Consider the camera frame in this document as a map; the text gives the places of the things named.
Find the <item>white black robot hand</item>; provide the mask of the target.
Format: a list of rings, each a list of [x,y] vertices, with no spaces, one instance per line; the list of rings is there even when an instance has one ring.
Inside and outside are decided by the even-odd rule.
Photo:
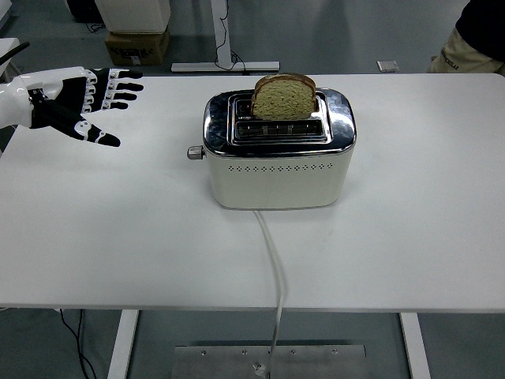
[[[121,142],[84,115],[125,110],[144,89],[131,69],[75,66],[26,73],[1,84],[1,127],[51,127],[68,137],[111,147]]]

